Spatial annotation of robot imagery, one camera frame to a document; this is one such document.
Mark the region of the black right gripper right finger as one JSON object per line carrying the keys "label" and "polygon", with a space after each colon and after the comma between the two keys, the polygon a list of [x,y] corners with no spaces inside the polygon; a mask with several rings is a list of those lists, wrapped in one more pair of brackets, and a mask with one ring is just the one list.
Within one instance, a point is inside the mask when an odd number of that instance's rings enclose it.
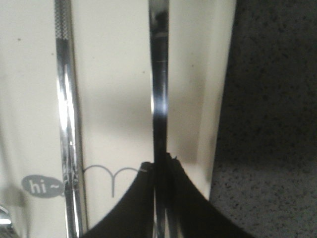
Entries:
{"label": "black right gripper right finger", "polygon": [[166,155],[167,207],[171,235],[183,238],[251,238],[252,235],[221,214],[199,192],[180,161]]}

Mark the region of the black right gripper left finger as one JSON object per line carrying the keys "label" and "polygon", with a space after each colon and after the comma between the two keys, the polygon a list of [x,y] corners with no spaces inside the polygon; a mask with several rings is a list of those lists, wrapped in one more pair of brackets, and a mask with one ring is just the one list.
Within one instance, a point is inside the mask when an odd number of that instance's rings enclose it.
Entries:
{"label": "black right gripper left finger", "polygon": [[112,210],[84,238],[151,238],[154,232],[154,165],[143,162]]}

